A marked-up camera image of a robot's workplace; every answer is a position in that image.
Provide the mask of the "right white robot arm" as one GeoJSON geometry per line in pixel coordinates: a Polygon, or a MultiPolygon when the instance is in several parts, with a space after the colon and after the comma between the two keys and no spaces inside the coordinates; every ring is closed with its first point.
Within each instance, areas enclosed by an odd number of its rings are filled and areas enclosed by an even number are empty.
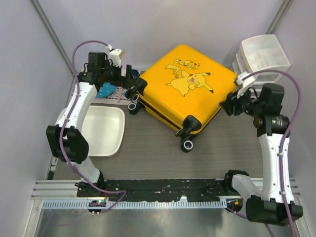
{"type": "Polygon", "coordinates": [[[281,115],[284,88],[273,83],[263,85],[257,98],[247,90],[227,95],[222,108],[228,115],[246,113],[254,118],[257,137],[263,157],[263,186],[259,189],[249,174],[229,170],[224,176],[225,193],[237,192],[245,200],[246,218],[250,222],[277,226],[289,225],[303,216],[303,208],[296,205],[290,186],[288,171],[289,125],[288,117],[281,115]]]}

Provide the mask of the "white square tray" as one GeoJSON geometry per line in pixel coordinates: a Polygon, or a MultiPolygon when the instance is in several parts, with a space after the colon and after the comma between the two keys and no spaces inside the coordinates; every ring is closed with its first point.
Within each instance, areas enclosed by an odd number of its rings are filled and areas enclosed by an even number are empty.
{"type": "Polygon", "coordinates": [[[110,157],[115,155],[121,145],[125,114],[122,109],[106,106],[78,105],[71,111],[65,128],[74,126],[86,140],[82,155],[88,157],[110,157]]]}

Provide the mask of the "yellow Pikachu hard suitcase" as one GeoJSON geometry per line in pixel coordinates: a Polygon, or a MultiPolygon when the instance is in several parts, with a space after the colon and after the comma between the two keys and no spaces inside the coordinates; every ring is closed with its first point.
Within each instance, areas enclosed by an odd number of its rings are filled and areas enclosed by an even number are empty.
{"type": "Polygon", "coordinates": [[[141,108],[175,130],[183,152],[221,110],[221,102],[234,92],[236,74],[195,49],[181,44],[138,78],[125,96],[128,111],[141,108]]]}

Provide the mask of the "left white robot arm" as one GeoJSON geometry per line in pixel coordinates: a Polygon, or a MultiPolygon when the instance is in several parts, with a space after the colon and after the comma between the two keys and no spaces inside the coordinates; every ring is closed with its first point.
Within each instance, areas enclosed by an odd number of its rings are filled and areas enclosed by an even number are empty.
{"type": "Polygon", "coordinates": [[[104,193],[104,178],[88,155],[89,144],[81,132],[82,126],[93,99],[105,83],[123,87],[132,83],[131,73],[121,74],[123,54],[122,49],[111,49],[109,53],[90,52],[88,62],[75,74],[75,89],[62,117],[46,129],[52,155],[67,163],[84,183],[89,184],[88,191],[94,197],[104,193]]]}

